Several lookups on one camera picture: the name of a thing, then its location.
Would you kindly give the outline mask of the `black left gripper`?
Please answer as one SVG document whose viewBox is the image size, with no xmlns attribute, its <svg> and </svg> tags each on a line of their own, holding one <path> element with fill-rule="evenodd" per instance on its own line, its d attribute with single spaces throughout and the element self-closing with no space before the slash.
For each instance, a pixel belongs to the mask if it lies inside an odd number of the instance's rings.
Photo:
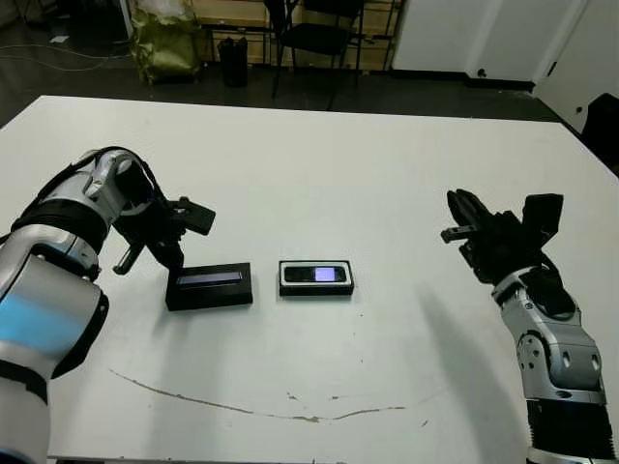
<svg viewBox="0 0 619 464">
<path fill-rule="evenodd" d="M 121 260 L 113 267 L 115 274 L 126 275 L 144 248 L 168 269 L 183 267 L 185 255 L 180 239 L 184 230 L 174 219 L 173 210 L 163 200 L 153 200 L 138 214 L 119 216 L 113 228 L 129 245 Z"/>
</svg>

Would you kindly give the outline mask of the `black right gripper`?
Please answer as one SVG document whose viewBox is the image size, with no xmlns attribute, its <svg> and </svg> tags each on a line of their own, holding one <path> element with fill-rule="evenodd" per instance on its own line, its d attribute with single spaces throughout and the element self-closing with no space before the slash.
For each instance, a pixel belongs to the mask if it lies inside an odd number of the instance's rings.
<svg viewBox="0 0 619 464">
<path fill-rule="evenodd" d="M 460 188 L 447 192 L 447 203 L 457 226 L 440 237 L 446 244 L 460 243 L 461 255 L 481 283 L 496 285 L 511 273 L 546 264 L 546 216 L 493 214 L 474 193 Z"/>
</svg>

